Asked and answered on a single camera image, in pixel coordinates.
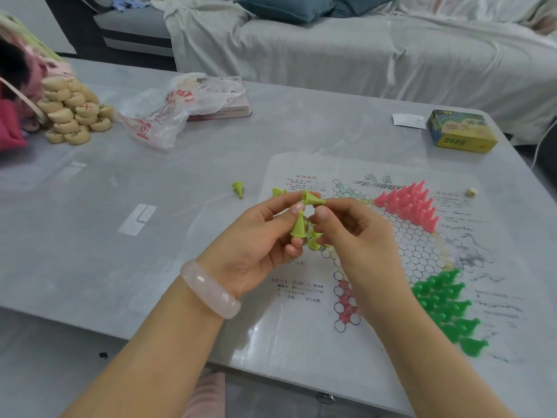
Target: bracelet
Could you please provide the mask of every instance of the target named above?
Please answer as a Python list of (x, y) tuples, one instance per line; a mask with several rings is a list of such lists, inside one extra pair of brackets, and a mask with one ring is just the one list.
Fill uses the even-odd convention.
[(241, 302), (219, 285), (195, 260), (189, 260), (182, 266), (180, 276), (192, 292), (222, 318), (230, 320), (240, 311)]

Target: table surface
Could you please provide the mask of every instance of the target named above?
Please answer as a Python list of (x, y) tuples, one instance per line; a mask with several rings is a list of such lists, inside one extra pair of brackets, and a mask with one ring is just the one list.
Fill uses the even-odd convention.
[[(69, 62), (115, 105), (176, 75)], [(188, 123), (168, 154), (139, 145), (118, 123), (82, 147), (51, 147), (38, 135), (24, 150), (0, 153), (0, 306), (130, 338), (179, 267), (218, 230), (211, 226), (200, 241), (189, 229), (231, 205), (239, 213), (256, 203), (270, 157), (304, 152), (474, 175), (484, 189), (478, 196), (497, 211), (557, 312), (557, 206), (490, 117), (484, 114), (500, 142), (482, 155), (435, 147), (425, 130), (392, 124), (393, 113), (427, 117), (443, 106), (251, 82), (246, 88), (250, 117)], [(231, 191), (236, 180), (245, 185), (242, 202)], [(140, 216), (147, 206), (156, 207), (150, 218)], [(136, 236), (118, 232), (130, 215)], [(256, 335), (246, 328), (234, 342), (257, 348), (249, 340)], [(210, 360), (261, 373), (249, 355), (234, 354), (237, 345), (218, 344)], [(309, 385), (300, 375), (281, 378)], [(337, 393), (351, 398), (341, 387)], [(357, 400), (381, 406), (380, 399)]]

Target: left hand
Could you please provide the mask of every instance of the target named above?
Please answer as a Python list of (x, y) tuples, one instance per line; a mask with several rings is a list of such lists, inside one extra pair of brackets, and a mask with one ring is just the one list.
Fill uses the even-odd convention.
[(305, 240), (290, 236), (304, 209), (301, 199), (302, 192), (288, 192), (249, 208), (198, 256), (197, 263), (238, 299), (276, 267), (302, 255)]

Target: plastic bag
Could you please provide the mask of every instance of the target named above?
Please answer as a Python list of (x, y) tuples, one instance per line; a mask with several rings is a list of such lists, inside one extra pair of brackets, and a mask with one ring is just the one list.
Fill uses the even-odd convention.
[(173, 78), (164, 88), (150, 89), (124, 101), (118, 115), (133, 138), (168, 150), (188, 117), (215, 113), (245, 92), (240, 83), (188, 73)]

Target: blue cushion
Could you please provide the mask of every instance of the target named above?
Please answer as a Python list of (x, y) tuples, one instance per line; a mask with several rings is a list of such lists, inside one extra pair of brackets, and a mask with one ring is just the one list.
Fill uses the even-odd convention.
[(263, 19), (293, 24), (310, 23), (329, 13), (333, 0), (234, 0), (248, 12)]
[(328, 14), (329, 17), (347, 18), (355, 17), (374, 9), (377, 6), (392, 0), (336, 0), (335, 8)]

